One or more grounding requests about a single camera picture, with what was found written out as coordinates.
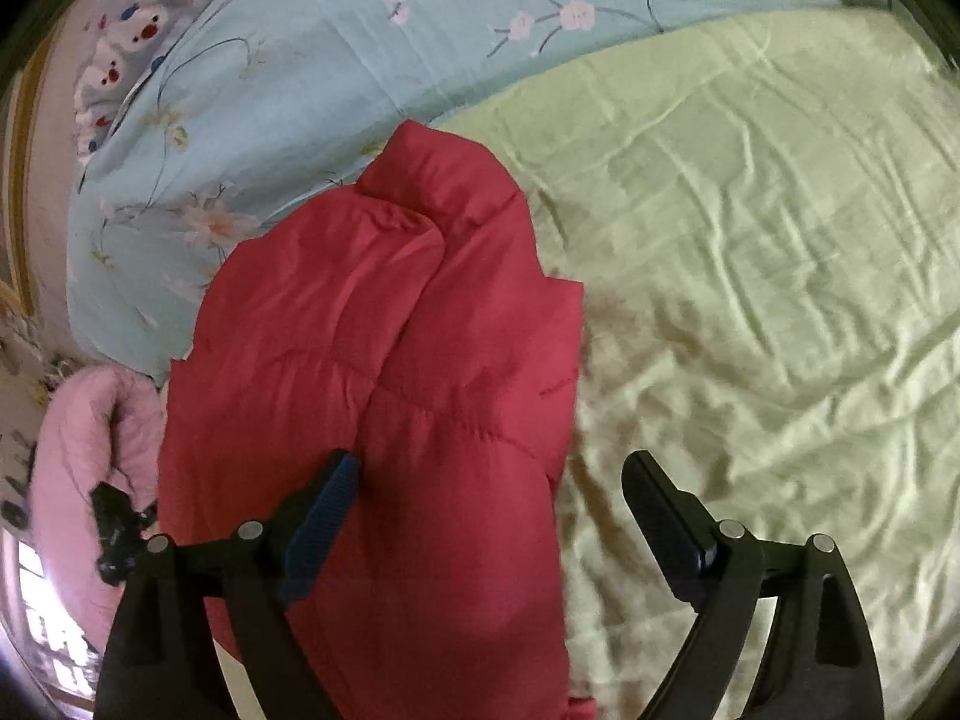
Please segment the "red puffer jacket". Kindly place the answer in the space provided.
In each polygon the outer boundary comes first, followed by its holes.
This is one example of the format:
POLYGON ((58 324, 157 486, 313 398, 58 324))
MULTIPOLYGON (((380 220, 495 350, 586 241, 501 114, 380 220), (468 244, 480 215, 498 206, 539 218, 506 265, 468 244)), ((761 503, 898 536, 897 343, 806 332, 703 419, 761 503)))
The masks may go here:
POLYGON ((291 629, 348 718, 589 718, 553 501, 583 290, 488 149, 405 122, 358 181, 233 250, 171 369, 160 520, 271 514, 337 450, 358 499, 291 629))

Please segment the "pink quilted garment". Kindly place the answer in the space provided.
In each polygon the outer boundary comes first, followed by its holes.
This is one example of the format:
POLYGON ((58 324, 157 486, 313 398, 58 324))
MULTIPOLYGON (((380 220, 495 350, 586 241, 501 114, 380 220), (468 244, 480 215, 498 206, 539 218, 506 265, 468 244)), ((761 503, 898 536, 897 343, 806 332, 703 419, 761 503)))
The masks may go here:
POLYGON ((155 504, 165 421, 155 382, 108 364, 60 383, 39 429, 29 483, 32 543, 60 603, 98 652, 122 590, 99 577, 91 493, 106 483, 137 512, 155 504))

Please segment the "light green bed sheet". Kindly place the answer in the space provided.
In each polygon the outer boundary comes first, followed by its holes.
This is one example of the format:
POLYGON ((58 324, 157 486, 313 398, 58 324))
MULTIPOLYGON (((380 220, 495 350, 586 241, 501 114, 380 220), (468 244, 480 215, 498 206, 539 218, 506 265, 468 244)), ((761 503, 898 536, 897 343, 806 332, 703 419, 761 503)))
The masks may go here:
POLYGON ((836 539, 885 709, 958 645, 958 80, 880 10, 732 16, 579 57, 446 124, 584 288, 558 497, 571 686, 643 710, 692 613, 620 491, 651 452, 755 535, 836 539))

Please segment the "light blue floral duvet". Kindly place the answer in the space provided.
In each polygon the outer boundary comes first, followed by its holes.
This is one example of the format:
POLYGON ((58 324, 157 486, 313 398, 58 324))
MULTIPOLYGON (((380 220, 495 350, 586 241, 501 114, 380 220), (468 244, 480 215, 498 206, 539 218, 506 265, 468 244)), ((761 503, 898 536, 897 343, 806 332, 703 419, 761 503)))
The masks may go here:
POLYGON ((236 245, 353 177, 407 119, 720 16, 890 0, 212 0, 76 168, 70 330, 163 377, 236 245))

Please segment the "grey bear pattern pillow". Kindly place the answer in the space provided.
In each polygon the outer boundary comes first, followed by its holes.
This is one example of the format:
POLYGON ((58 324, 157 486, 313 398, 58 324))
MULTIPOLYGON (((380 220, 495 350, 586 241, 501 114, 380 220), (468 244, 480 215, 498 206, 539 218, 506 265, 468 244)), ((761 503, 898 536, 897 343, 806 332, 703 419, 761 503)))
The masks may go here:
POLYGON ((73 93, 80 163, 106 143, 128 99, 212 0, 96 0, 73 93))

